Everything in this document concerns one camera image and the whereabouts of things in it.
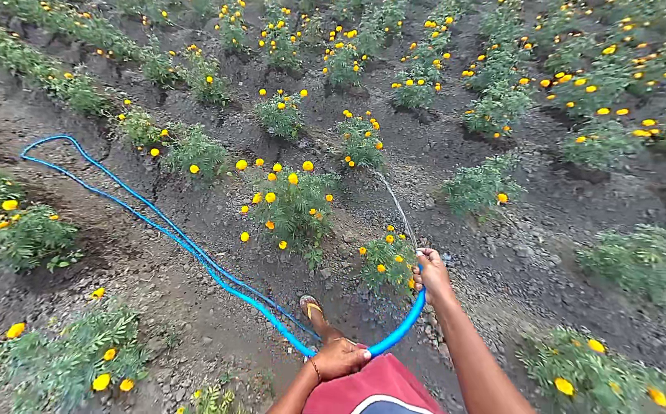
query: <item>flip-flop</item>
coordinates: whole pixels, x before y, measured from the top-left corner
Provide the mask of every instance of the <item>flip-flop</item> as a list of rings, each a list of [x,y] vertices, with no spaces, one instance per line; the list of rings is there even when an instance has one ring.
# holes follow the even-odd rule
[[[317,309],[320,312],[320,315],[323,315],[322,309],[319,306],[319,302],[317,299],[310,295],[303,295],[300,297],[300,307],[305,309],[305,312],[307,314],[308,319],[310,319],[310,322],[312,321],[312,309]]]

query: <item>red shorts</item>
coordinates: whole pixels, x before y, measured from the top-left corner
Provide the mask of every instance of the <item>red shorts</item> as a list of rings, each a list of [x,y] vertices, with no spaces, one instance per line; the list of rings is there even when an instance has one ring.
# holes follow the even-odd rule
[[[420,381],[391,353],[377,356],[360,372],[318,385],[302,412],[446,414]]]

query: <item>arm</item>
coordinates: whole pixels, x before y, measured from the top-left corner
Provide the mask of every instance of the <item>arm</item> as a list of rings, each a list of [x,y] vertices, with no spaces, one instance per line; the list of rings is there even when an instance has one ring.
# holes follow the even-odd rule
[[[451,289],[448,270],[438,252],[419,248],[417,254],[423,270],[421,275],[419,269],[414,270],[415,288],[427,287],[427,301],[435,307],[468,412],[534,414],[530,403],[496,363],[461,309]]]
[[[302,366],[287,391],[266,414],[300,414],[310,393],[321,381],[358,372],[370,359],[370,352],[359,349],[349,340],[333,340]]]

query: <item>hand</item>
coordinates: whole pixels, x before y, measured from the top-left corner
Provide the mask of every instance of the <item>hand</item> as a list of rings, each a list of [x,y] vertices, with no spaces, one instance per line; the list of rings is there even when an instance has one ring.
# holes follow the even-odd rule
[[[338,338],[323,346],[311,361],[317,367],[320,379],[330,381],[360,371],[370,360],[371,353],[367,349],[360,349],[349,340]]]
[[[442,296],[452,294],[453,290],[451,288],[451,278],[448,275],[448,269],[446,269],[446,264],[440,259],[437,250],[419,248],[415,252],[418,255],[418,261],[422,265],[423,270],[420,272],[417,266],[412,268],[412,272],[414,273],[414,289],[420,292],[423,285],[427,287],[425,299],[430,304]]]

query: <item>bracelet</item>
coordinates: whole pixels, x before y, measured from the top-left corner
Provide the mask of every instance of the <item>bracelet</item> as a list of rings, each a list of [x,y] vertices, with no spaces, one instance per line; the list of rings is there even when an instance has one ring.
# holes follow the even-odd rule
[[[322,377],[320,376],[320,371],[318,371],[317,365],[315,364],[315,361],[312,358],[310,358],[310,363],[312,364],[312,368],[315,370],[315,373],[317,374],[317,383],[319,384],[319,383],[322,382]]]

